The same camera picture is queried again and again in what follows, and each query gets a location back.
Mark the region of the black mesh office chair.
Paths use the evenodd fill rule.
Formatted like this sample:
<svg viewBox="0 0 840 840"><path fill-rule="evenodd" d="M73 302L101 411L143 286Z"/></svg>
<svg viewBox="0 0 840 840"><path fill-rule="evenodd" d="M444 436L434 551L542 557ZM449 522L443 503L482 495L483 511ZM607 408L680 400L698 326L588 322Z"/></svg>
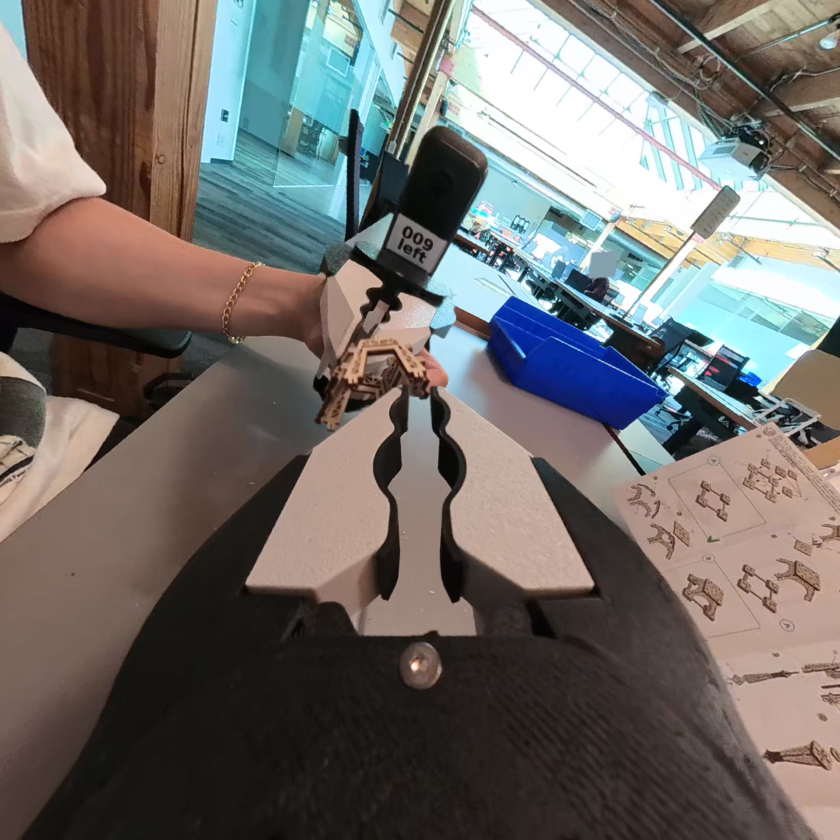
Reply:
<svg viewBox="0 0 840 840"><path fill-rule="evenodd" d="M661 353L655 356L648 366L647 375L652 381L664 380L672 360L679 354L685 341L689 340L694 332L693 328L673 318L668 318L652 333L651 338L656 339L662 345Z"/></svg>

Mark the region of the beige rounded panel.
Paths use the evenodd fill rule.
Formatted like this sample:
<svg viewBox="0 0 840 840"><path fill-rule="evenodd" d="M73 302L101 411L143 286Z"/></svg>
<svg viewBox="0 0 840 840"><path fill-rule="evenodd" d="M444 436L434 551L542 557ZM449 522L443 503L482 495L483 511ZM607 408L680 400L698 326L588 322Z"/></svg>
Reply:
<svg viewBox="0 0 840 840"><path fill-rule="evenodd" d="M820 414L825 425L838 428L839 358L822 350L808 350L770 386L769 393L807 406Z"/></svg>

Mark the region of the white metal stand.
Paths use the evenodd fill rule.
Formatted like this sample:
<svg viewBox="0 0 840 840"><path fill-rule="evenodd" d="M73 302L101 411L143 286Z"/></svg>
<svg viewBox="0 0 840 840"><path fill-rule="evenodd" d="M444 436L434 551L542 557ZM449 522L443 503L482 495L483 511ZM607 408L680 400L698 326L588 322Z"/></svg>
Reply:
<svg viewBox="0 0 840 840"><path fill-rule="evenodd" d="M756 426L773 424L786 437L803 433L822 419L822 415L795 399L766 395L762 409L754 413Z"/></svg>

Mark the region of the printed white t-shirt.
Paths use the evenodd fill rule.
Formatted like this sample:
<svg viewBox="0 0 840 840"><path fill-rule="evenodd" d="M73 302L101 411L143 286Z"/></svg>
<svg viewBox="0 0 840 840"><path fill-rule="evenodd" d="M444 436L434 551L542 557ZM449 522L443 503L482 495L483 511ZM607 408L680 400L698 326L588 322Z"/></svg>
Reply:
<svg viewBox="0 0 840 840"><path fill-rule="evenodd" d="M2 244L24 240L51 212L104 191L2 26ZM82 475L117 421L98 405L49 395L1 352L1 539Z"/></svg>

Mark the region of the black high-back chair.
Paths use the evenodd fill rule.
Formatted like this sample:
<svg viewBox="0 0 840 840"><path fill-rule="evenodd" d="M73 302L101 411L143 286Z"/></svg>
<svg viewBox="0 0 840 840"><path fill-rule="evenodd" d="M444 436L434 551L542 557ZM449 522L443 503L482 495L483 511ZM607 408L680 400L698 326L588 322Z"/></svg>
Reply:
<svg viewBox="0 0 840 840"><path fill-rule="evenodd" d="M365 230L393 214L403 196L408 177L408 166L390 152L383 152L379 169L374 177L360 229Z"/></svg>
<svg viewBox="0 0 840 840"><path fill-rule="evenodd" d="M349 126L345 143L346 154L346 207L345 239L351 239L359 231L361 215L361 153L364 126L357 109L350 110Z"/></svg>

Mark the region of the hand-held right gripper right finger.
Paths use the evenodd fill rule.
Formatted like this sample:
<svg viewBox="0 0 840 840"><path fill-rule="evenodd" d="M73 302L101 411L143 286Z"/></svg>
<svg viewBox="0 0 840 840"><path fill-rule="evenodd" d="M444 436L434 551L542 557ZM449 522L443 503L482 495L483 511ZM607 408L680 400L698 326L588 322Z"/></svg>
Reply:
<svg viewBox="0 0 840 840"><path fill-rule="evenodd" d="M444 388L431 395L442 507L440 573L488 630L503 608L591 595L594 580L527 449Z"/></svg>

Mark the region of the blue plastic bin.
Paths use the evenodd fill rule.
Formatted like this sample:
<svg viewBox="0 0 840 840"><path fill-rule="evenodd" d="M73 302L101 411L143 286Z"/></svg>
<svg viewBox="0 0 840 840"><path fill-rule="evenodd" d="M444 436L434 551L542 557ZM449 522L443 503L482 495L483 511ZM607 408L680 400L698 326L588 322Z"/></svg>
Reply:
<svg viewBox="0 0 840 840"><path fill-rule="evenodd" d="M666 398L620 353L518 298L489 330L489 350L513 385L606 426L623 430Z"/></svg>

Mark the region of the white projector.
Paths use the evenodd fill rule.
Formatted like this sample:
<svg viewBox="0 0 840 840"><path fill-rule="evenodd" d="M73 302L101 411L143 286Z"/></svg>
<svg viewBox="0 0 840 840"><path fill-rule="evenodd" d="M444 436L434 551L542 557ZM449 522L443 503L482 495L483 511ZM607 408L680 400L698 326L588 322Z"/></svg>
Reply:
<svg viewBox="0 0 840 840"><path fill-rule="evenodd" d="M752 125L742 126L709 144L698 164L719 181L759 180L770 165L770 138Z"/></svg>

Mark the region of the black red office chair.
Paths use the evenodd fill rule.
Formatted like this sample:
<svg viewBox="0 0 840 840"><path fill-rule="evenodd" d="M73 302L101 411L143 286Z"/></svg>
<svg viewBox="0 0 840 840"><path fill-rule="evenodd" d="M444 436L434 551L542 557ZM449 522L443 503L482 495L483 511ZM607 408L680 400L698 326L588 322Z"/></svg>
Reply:
<svg viewBox="0 0 840 840"><path fill-rule="evenodd" d="M750 358L723 345L698 375L697 381L708 391L741 398L749 395L750 385L743 380L743 369Z"/></svg>

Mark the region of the small wooden lattice assembly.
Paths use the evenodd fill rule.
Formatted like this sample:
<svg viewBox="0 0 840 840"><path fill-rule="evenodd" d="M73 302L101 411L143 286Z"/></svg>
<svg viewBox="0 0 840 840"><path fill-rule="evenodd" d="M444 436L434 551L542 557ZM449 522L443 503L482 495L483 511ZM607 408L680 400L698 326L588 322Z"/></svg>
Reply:
<svg viewBox="0 0 840 840"><path fill-rule="evenodd" d="M399 339L360 339L347 348L332 370L315 422L334 431L352 401L376 402L396 387L405 387L410 396L428 397L431 384L425 362L410 344Z"/></svg>

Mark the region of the diagram instruction sheet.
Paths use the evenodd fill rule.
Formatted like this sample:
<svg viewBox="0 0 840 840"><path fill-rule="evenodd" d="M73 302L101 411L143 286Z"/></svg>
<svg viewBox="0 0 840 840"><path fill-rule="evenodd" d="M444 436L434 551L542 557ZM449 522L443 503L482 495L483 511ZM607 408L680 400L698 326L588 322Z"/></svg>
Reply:
<svg viewBox="0 0 840 840"><path fill-rule="evenodd" d="M708 641L763 766L839 835L838 474L766 424L616 487Z"/></svg>

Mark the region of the white table with wooden edge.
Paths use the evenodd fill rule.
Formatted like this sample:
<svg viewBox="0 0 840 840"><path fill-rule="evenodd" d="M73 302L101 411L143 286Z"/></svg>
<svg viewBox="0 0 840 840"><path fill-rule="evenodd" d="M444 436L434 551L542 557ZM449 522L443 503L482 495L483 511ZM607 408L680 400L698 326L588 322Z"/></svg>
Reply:
<svg viewBox="0 0 840 840"><path fill-rule="evenodd" d="M490 321L508 299L540 306L519 281L452 246L447 249L434 278L452 292L457 325L485 340L490 337Z"/></svg>

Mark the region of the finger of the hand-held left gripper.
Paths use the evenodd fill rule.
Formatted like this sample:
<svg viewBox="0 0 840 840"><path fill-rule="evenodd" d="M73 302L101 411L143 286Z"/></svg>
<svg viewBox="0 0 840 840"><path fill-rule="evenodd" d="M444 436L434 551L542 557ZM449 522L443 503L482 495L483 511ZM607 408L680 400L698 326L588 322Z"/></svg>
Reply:
<svg viewBox="0 0 840 840"><path fill-rule="evenodd" d="M379 300L367 313L367 337L394 339L411 351L421 351L432 336L437 307L402 293L389 303Z"/></svg>
<svg viewBox="0 0 840 840"><path fill-rule="evenodd" d="M383 291L382 279L366 267L349 260L336 273L328 275L320 299L323 352L317 378L328 379L347 347L355 343L357 329L362 338L393 338L384 326L389 306L382 300L371 302L369 291Z"/></svg>

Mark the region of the person's left hand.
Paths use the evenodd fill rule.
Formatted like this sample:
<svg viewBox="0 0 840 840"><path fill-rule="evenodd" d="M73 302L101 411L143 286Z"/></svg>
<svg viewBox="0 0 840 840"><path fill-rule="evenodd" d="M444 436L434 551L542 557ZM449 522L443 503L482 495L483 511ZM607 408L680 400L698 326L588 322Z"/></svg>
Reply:
<svg viewBox="0 0 840 840"><path fill-rule="evenodd" d="M324 355L324 342L320 300L326 285L326 276L303 275L301 283L297 294L299 318L295 334L312 354L321 359ZM448 373L428 350L420 350L416 357L422 360L426 367L428 388L448 385Z"/></svg>

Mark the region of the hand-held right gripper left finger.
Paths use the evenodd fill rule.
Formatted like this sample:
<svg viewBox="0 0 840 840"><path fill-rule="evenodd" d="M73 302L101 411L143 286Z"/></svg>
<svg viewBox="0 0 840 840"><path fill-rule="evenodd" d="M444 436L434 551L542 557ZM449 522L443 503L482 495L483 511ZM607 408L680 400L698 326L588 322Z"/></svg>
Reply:
<svg viewBox="0 0 840 840"><path fill-rule="evenodd" d="M400 571L397 502L410 398L396 387L316 446L281 509L246 589L341 604L388 601Z"/></svg>

